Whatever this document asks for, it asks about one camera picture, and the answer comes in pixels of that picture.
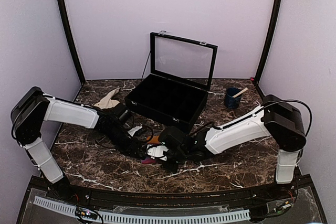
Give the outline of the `maroon purple striped sock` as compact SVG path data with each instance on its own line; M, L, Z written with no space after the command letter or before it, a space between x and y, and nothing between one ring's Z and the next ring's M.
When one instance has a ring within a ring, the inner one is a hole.
M141 164L155 164L158 160L158 147L160 142L158 136L148 137L145 144L145 158L141 159Z

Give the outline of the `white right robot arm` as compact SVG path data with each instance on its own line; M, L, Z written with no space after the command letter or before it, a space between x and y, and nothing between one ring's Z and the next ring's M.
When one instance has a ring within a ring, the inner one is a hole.
M295 166L307 142L310 128L305 128L301 112L293 106L298 103L311 109L306 103L282 100L267 95L262 105L249 113L221 126L204 127L186 134L174 126L167 127L158 137L158 142L167 149L163 151L171 171L182 161L201 162L224 151L261 137L271 136L278 144L275 183L268 188L273 200L280 199L288 191L294 177Z

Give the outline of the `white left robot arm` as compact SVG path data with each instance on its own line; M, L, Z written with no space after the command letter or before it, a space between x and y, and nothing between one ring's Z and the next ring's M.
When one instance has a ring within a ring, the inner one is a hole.
M44 93L40 87L32 87L11 110L11 135L44 177L54 184L54 193L61 200L69 201L74 197L74 189L64 181L65 173L44 142L41 132L44 124L68 124L97 131L123 155L141 158L145 143L125 128L129 118L130 113L122 104L101 109L63 100Z

